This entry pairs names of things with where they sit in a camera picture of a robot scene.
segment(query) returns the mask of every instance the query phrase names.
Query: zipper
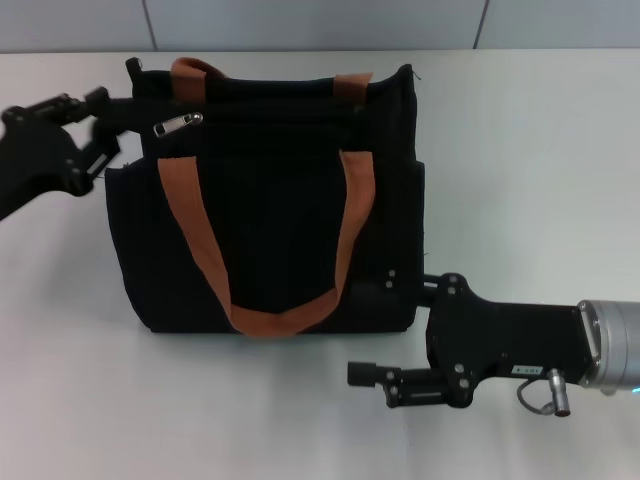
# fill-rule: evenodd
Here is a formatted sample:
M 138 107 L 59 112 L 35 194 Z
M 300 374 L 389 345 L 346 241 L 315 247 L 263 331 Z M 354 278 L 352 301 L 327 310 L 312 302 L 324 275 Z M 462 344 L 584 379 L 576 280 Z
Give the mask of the zipper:
M 203 120 L 204 115 L 200 112 L 187 113 L 186 115 L 181 115 L 164 122 L 156 123 L 153 126 L 153 133 L 156 134 L 157 138 L 161 138 L 165 135 L 177 132 L 184 127 L 198 125 L 202 123 Z

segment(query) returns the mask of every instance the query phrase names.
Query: bag handle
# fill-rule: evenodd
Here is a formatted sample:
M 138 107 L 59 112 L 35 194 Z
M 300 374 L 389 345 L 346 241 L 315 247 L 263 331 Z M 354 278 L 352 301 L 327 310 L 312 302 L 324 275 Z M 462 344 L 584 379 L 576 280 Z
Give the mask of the bag handle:
M 207 74 L 226 78 L 220 70 L 197 58 L 176 59 L 171 65 L 171 86 L 175 99 L 186 103 L 206 103 Z
M 249 310 L 231 303 L 229 279 L 222 252 L 202 200 L 196 157 L 161 158 L 158 171 L 169 208 L 178 222 L 196 265 L 204 274 L 231 326 L 259 337 L 295 335 L 326 319 L 338 306 L 351 263 L 355 241 L 375 197 L 371 152 L 340 152 L 347 196 L 338 237 L 334 287 L 323 295 L 282 313 Z
M 186 103 L 206 103 L 206 76 L 227 78 L 217 68 L 202 60 L 180 57 L 171 65 L 171 85 L 176 100 Z M 333 96 L 350 99 L 355 104 L 364 104 L 371 73 L 336 75 L 333 79 Z

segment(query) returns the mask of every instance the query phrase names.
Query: white table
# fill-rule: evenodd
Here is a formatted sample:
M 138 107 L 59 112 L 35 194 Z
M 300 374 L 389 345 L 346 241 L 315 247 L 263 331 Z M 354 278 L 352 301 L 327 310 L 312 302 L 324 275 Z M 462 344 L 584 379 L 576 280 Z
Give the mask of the white table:
M 145 69 L 177 55 L 138 54 Z M 127 96 L 129 56 L 2 55 L 0 108 L 97 85 Z M 640 51 L 198 56 L 256 79 L 413 63 L 427 271 L 498 301 L 640 300 Z M 136 136 L 122 146 L 120 162 L 140 156 Z M 125 295 L 104 185 L 47 194 L 0 223 L 0 478 L 637 478 L 640 396 L 570 386 L 560 420 L 522 408 L 517 380 L 483 382 L 465 410 L 388 410 L 380 389 L 347 386 L 348 360 L 426 366 L 425 323 L 422 310 L 402 335 L 155 336 Z

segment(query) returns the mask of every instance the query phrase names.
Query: brown handle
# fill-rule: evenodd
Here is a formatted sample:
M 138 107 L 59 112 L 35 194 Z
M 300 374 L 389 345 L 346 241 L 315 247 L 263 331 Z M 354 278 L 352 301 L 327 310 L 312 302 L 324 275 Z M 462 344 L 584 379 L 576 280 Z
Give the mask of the brown handle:
M 180 57 L 171 65 L 171 86 L 176 100 L 187 103 L 206 103 L 207 74 L 225 78 L 226 75 L 202 60 Z
M 202 60 L 191 57 L 180 57 L 171 65 L 171 85 L 176 100 L 187 103 L 206 103 L 207 74 L 226 78 L 217 68 Z M 371 81 L 371 73 L 336 75 L 333 81 L 333 96 L 349 98 L 356 104 L 364 104 L 367 96 L 367 85 Z
M 161 158 L 158 170 L 171 212 L 204 274 L 238 332 L 260 337 L 295 335 L 322 322 L 338 306 L 353 246 L 369 216 L 375 197 L 371 152 L 340 152 L 347 197 L 338 237 L 334 287 L 323 295 L 282 313 L 266 313 L 233 305 L 224 258 L 202 200 L 195 157 Z

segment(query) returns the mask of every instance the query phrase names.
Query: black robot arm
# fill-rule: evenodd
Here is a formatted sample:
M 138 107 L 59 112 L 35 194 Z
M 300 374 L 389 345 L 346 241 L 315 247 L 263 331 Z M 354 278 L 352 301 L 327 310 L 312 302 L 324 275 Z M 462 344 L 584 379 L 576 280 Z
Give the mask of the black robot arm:
M 84 101 L 62 94 L 31 107 L 2 113 L 0 140 L 0 220 L 45 192 L 76 197 L 93 189 L 93 180 L 120 153 L 118 136 L 127 132 L 168 133 L 196 124 L 188 106 L 162 100 L 110 99 L 99 87 Z M 65 125 L 94 117 L 90 141 L 78 148 Z
M 549 379 L 553 413 L 569 414 L 564 382 L 579 383 L 593 367 L 579 307 L 488 302 L 459 274 L 424 280 L 419 304 L 430 308 L 431 368 L 350 363 L 349 385 L 382 385 L 391 408 L 440 403 L 464 408 L 486 378 Z

